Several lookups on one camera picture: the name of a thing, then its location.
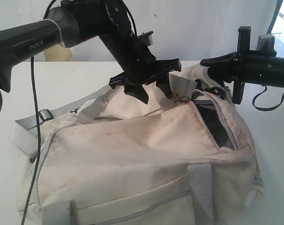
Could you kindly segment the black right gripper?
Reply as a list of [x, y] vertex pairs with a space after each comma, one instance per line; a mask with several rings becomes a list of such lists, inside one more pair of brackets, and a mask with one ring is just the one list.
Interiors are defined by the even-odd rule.
[[[266, 73], [271, 71], [270, 59], [277, 53], [250, 49], [251, 27], [241, 26], [238, 29], [237, 53], [232, 52], [223, 56], [202, 59], [200, 64], [208, 68], [208, 76], [217, 81], [231, 83], [234, 81], [232, 101], [242, 102], [246, 83], [268, 85]], [[221, 68], [229, 67], [233, 63], [234, 75], [231, 71]]]

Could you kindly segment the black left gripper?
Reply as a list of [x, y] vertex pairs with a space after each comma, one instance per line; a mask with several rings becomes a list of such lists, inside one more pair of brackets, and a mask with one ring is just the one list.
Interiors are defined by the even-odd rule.
[[172, 98], [170, 82], [162, 78], [172, 71], [181, 71], [181, 62], [177, 59], [157, 60], [149, 48], [133, 33], [123, 37], [117, 32], [99, 36], [111, 55], [122, 68], [123, 72], [109, 81], [111, 88], [124, 86], [124, 93], [144, 104], [149, 102], [149, 96], [143, 84], [156, 81], [156, 86], [167, 98]]

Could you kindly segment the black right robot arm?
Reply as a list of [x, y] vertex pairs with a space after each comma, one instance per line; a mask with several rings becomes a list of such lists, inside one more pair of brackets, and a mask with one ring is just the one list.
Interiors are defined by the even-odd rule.
[[238, 33], [236, 52], [201, 60], [202, 66], [209, 67], [209, 77], [234, 82], [232, 100], [235, 104], [242, 102], [245, 83], [284, 88], [284, 58], [276, 56], [274, 36], [260, 36], [259, 49], [251, 50], [251, 27], [241, 26]]

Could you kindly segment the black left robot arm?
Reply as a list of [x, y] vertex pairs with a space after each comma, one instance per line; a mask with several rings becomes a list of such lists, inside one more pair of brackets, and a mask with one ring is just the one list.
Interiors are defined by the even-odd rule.
[[147, 104], [143, 86], [155, 83], [167, 98], [172, 97], [169, 73], [180, 71], [179, 59], [157, 60], [150, 52], [152, 32], [137, 34], [132, 14], [121, 0], [63, 0], [50, 5], [44, 19], [0, 31], [1, 92], [11, 90], [12, 68], [58, 44], [66, 48], [99, 37], [122, 68], [109, 86], [123, 86], [127, 95]]

